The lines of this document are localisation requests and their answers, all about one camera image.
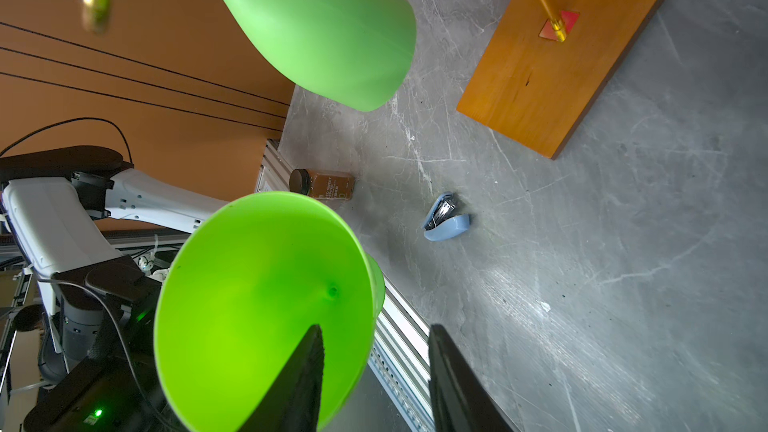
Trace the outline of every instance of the wooden board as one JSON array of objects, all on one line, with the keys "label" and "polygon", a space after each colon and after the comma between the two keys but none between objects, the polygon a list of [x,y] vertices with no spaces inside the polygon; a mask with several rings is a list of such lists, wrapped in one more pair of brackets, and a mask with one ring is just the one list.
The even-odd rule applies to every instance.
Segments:
[{"label": "wooden board", "polygon": [[538,0],[512,0],[457,110],[548,158],[560,153],[662,0],[558,0],[581,13],[563,43],[538,36]]}]

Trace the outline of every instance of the glass jar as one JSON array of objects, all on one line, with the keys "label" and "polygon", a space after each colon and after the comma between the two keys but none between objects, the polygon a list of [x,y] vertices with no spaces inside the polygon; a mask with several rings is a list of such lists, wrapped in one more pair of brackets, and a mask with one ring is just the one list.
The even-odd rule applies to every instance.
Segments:
[{"label": "glass jar", "polygon": [[355,177],[346,172],[297,168],[290,174],[292,192],[318,200],[350,200]]}]

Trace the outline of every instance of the blue object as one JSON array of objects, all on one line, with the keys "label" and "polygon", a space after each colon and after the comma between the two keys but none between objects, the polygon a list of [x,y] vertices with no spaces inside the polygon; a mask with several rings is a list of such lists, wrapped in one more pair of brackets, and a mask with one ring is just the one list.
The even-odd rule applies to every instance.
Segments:
[{"label": "blue object", "polygon": [[455,212],[453,192],[446,192],[437,197],[422,224],[424,237],[433,242],[440,242],[469,230],[469,215],[454,216]]}]

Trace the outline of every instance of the orange wall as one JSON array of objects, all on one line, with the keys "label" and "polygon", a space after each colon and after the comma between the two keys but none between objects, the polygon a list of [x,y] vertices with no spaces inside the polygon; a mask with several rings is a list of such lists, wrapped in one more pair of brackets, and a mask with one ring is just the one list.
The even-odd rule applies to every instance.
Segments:
[{"label": "orange wall", "polygon": [[[113,0],[103,36],[82,30],[78,0],[0,5],[0,147],[53,122],[103,117],[120,125],[140,170],[232,200],[254,190],[292,93],[221,0]],[[77,144],[124,154],[102,122],[43,132],[11,153]]]}]

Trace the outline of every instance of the black cable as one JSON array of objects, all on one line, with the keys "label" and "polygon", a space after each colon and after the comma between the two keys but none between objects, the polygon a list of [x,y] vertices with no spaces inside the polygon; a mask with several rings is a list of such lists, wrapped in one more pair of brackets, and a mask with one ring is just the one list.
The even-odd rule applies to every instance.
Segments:
[{"label": "black cable", "polygon": [[0,262],[0,270],[4,270],[6,267],[11,267],[12,265],[16,265],[20,262],[24,262],[24,257],[14,257]]},{"label": "black cable", "polygon": [[79,91],[79,92],[93,93],[93,94],[96,94],[97,96],[111,97],[112,99],[127,100],[129,102],[144,104],[146,106],[159,107],[161,109],[166,109],[166,110],[176,110],[178,112],[184,112],[184,113],[192,114],[193,116],[208,117],[209,119],[216,119],[216,120],[225,120],[226,122],[232,122],[232,123],[235,123],[235,124],[242,124],[244,126],[255,127],[257,129],[274,130],[275,132],[282,132],[283,131],[282,129],[275,129],[274,127],[258,126],[257,124],[252,124],[250,122],[243,122],[242,120],[227,119],[225,117],[220,117],[220,116],[212,116],[211,114],[206,114],[206,113],[202,113],[202,112],[196,112],[196,111],[187,110],[187,109],[180,109],[179,107],[164,106],[163,104],[159,104],[159,103],[155,103],[155,102],[147,102],[146,100],[131,99],[130,97],[116,96],[115,94],[110,94],[110,93],[106,93],[106,92],[99,92],[97,90],[82,89],[81,87],[68,86],[68,85],[63,84],[63,83],[49,82],[47,80],[42,80],[42,79],[33,79],[32,77],[20,76],[20,75],[15,74],[15,73],[3,72],[2,70],[0,70],[0,76],[13,77],[15,79],[22,79],[22,80],[30,80],[32,82],[44,83],[44,84],[48,84],[50,86],[63,87],[64,89],[76,90],[76,91]]},{"label": "black cable", "polygon": [[104,311],[107,312],[107,315],[109,315],[109,318],[112,320],[112,323],[114,324],[114,330],[118,333],[118,339],[120,340],[120,345],[123,347],[123,352],[125,353],[125,360],[128,362],[128,368],[130,369],[130,375],[133,376],[134,378],[134,382],[136,383],[136,388],[139,389],[141,398],[144,399],[144,402],[146,402],[149,408],[152,410],[152,413],[154,414],[155,418],[157,418],[158,421],[164,427],[170,430],[174,430],[175,432],[187,432],[186,430],[179,429],[176,426],[172,425],[170,422],[168,422],[163,417],[163,415],[158,411],[158,409],[155,408],[154,404],[152,404],[152,402],[149,400],[147,393],[144,391],[144,388],[141,387],[141,383],[139,382],[138,374],[136,374],[136,369],[134,368],[134,361],[132,358],[130,358],[130,350],[128,350],[128,342],[125,340],[125,336],[123,336],[123,332],[120,330],[120,323],[118,322],[117,318],[114,316],[112,309],[110,309],[110,307],[107,306],[107,303],[102,299],[101,295],[97,294],[96,292],[93,292],[90,288],[85,287],[84,285],[76,282],[56,280],[56,279],[45,279],[45,278],[38,278],[38,282],[43,282],[46,284],[71,285],[72,287],[76,287],[86,291],[101,304],[101,307],[104,308]]},{"label": "black cable", "polygon": [[153,250],[153,249],[154,249],[154,246],[153,247],[148,247],[148,248],[146,248],[144,250],[140,250],[139,252],[134,252],[134,253],[130,254],[130,258],[139,257],[139,256],[141,256],[143,254],[146,254],[147,252],[149,252],[150,250]]},{"label": "black cable", "polygon": [[20,50],[9,49],[9,48],[3,47],[3,46],[0,46],[0,50],[5,50],[7,52],[18,53],[18,54],[21,54],[21,55],[24,55],[24,56],[27,56],[27,57],[33,57],[35,59],[47,60],[48,62],[62,64],[63,66],[70,66],[70,67],[75,67],[77,69],[87,70],[88,72],[101,73],[101,74],[104,74],[104,75],[109,76],[109,77],[114,77],[115,79],[128,80],[130,82],[140,83],[141,85],[145,85],[145,86],[157,87],[158,89],[168,90],[168,91],[171,91],[171,92],[176,92],[176,93],[184,94],[186,96],[197,97],[198,99],[203,99],[203,100],[209,100],[209,101],[212,101],[212,102],[223,103],[226,106],[232,106],[232,107],[237,107],[238,109],[244,109],[244,110],[250,110],[252,112],[258,112],[258,113],[262,113],[262,114],[265,114],[265,115],[268,115],[268,116],[277,117],[278,119],[283,119],[283,120],[285,119],[284,116],[281,116],[279,114],[274,114],[272,112],[264,112],[263,110],[252,109],[251,107],[238,106],[235,103],[225,102],[223,100],[211,99],[210,97],[206,97],[206,96],[198,96],[197,94],[193,94],[193,93],[190,93],[190,92],[185,92],[185,91],[182,91],[182,90],[176,90],[176,89],[171,89],[171,88],[168,88],[168,87],[159,86],[158,84],[155,84],[155,83],[142,82],[140,80],[131,79],[129,77],[118,76],[118,75],[115,75],[113,73],[103,72],[101,70],[89,69],[87,67],[77,66],[77,65],[75,65],[73,63],[69,63],[69,62],[61,62],[59,60],[53,60],[53,59],[49,59],[47,57],[36,56],[33,53],[21,52]]},{"label": "black cable", "polygon": [[252,92],[246,92],[244,90],[235,89],[233,87],[228,87],[228,86],[222,85],[220,83],[211,82],[209,80],[201,79],[199,77],[188,76],[185,73],[176,72],[175,70],[164,69],[163,67],[153,66],[150,63],[141,62],[139,60],[131,59],[131,58],[124,57],[124,56],[119,56],[118,54],[107,52],[105,50],[94,49],[93,47],[84,46],[84,45],[76,43],[76,42],[70,42],[69,40],[59,39],[58,37],[50,36],[50,35],[43,34],[43,33],[40,33],[40,32],[35,32],[34,30],[25,29],[24,27],[15,26],[15,25],[11,25],[11,24],[6,24],[5,22],[0,22],[0,26],[6,26],[6,27],[9,27],[11,29],[20,30],[20,31],[26,32],[28,34],[35,34],[35,35],[40,36],[40,37],[45,37],[46,39],[57,40],[59,42],[67,43],[67,44],[69,44],[71,46],[82,47],[83,49],[86,49],[86,50],[92,50],[93,52],[103,53],[103,54],[111,56],[111,57],[116,57],[118,59],[127,60],[128,62],[137,63],[137,64],[142,65],[142,66],[151,67],[151,68],[157,69],[157,70],[162,70],[163,72],[169,72],[169,73],[176,74],[178,76],[187,77],[187,79],[198,80],[198,81],[201,81],[201,82],[209,83],[212,86],[221,87],[222,89],[229,89],[229,90],[233,90],[235,92],[244,93],[244,94],[246,94],[248,96],[254,96],[254,97],[258,97],[260,99],[269,100],[270,102],[283,104],[284,106],[289,106],[290,105],[289,103],[281,102],[281,101],[275,100],[275,99],[270,99],[269,97],[260,96],[258,94],[252,93]]},{"label": "black cable", "polygon": [[112,127],[114,127],[115,129],[118,130],[118,132],[120,132],[120,137],[123,138],[123,142],[125,143],[125,149],[128,150],[128,161],[130,163],[134,163],[134,158],[130,154],[130,147],[128,145],[128,139],[125,138],[125,134],[123,134],[123,131],[120,130],[120,127],[118,127],[118,124],[112,122],[111,120],[101,119],[101,117],[78,117],[76,119],[62,120],[61,122],[56,122],[55,124],[51,124],[50,126],[42,127],[42,128],[37,129],[37,130],[35,130],[33,132],[30,132],[29,134],[27,134],[26,136],[24,136],[21,139],[17,140],[16,142],[11,144],[10,146],[5,147],[5,149],[3,149],[2,152],[0,152],[0,157],[3,157],[8,150],[13,149],[18,144],[24,142],[24,140],[29,139],[30,137],[32,137],[34,135],[37,135],[40,132],[43,132],[44,130],[53,129],[54,127],[62,126],[63,124],[69,124],[70,122],[77,122],[78,120],[97,120],[99,122],[106,122],[106,123],[112,125]]}]

